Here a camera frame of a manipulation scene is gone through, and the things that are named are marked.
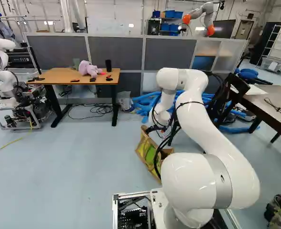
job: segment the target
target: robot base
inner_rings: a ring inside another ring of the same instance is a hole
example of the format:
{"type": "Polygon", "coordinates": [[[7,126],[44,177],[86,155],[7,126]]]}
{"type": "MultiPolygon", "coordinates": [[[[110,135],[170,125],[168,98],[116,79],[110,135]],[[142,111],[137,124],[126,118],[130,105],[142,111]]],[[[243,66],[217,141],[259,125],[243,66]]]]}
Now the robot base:
{"type": "Polygon", "coordinates": [[[169,205],[162,188],[151,190],[151,202],[158,229],[190,229],[201,228],[210,221],[213,209],[192,210],[192,222],[189,220],[189,227],[182,223],[175,210],[169,205]]]}

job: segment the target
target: desk leg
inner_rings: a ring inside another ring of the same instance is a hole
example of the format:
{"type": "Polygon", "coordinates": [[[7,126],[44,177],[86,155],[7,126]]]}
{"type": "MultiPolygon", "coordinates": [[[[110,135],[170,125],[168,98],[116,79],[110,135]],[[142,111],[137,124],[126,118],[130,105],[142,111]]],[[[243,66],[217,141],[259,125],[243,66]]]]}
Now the desk leg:
{"type": "Polygon", "coordinates": [[[276,141],[278,138],[280,137],[280,134],[277,133],[271,140],[271,143],[274,143],[274,141],[276,141]]]}
{"type": "Polygon", "coordinates": [[[116,126],[118,109],[119,109],[119,105],[116,103],[116,85],[111,85],[111,93],[112,93],[112,106],[113,106],[112,126],[116,126]]]}
{"type": "Polygon", "coordinates": [[[67,105],[62,111],[61,108],[60,108],[58,99],[56,97],[53,86],[52,85],[44,85],[44,87],[45,87],[45,90],[46,90],[46,97],[50,101],[51,106],[52,106],[54,112],[57,115],[57,117],[55,118],[53,123],[50,125],[51,128],[55,128],[58,125],[58,123],[60,122],[60,120],[63,118],[65,113],[67,113],[69,111],[69,109],[72,107],[72,104],[67,105]]]}
{"type": "Polygon", "coordinates": [[[252,134],[256,130],[256,128],[259,126],[260,123],[261,123],[261,120],[256,117],[253,124],[249,128],[249,133],[252,134]]]}

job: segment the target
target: yellow cable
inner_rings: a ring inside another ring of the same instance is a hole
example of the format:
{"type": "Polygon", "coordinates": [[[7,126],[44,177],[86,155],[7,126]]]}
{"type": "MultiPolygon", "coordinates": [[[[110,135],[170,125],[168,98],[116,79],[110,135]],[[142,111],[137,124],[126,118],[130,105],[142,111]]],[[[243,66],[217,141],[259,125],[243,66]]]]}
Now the yellow cable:
{"type": "MultiPolygon", "coordinates": [[[[31,123],[31,121],[30,121],[30,131],[28,132],[28,134],[27,134],[26,136],[30,135],[30,134],[31,134],[31,131],[32,131],[32,123],[31,123]]],[[[8,144],[2,146],[2,147],[0,148],[0,150],[3,149],[3,148],[5,148],[5,147],[8,146],[8,145],[14,143],[14,142],[20,141],[21,139],[25,138],[26,136],[20,137],[20,138],[14,140],[14,141],[12,141],[12,142],[9,142],[8,144]]]]}

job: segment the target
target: black cup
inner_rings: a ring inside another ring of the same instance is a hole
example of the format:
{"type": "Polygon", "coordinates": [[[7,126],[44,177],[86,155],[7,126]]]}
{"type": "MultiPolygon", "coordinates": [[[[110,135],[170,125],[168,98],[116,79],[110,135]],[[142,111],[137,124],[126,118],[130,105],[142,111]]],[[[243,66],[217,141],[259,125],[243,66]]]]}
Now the black cup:
{"type": "Polygon", "coordinates": [[[106,60],[106,67],[107,67],[107,72],[112,72],[112,64],[111,60],[106,60]]]}

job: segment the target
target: pink stuffed toy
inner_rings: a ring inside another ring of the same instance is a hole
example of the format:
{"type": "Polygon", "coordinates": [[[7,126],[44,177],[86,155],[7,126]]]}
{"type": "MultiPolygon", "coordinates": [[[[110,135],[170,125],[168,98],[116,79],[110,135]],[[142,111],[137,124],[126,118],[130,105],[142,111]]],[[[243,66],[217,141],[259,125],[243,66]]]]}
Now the pink stuffed toy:
{"type": "Polygon", "coordinates": [[[78,71],[82,74],[82,75],[91,75],[93,78],[97,77],[97,74],[101,74],[102,73],[102,69],[97,68],[96,65],[92,65],[91,62],[89,61],[81,61],[79,64],[79,68],[78,71]]]}

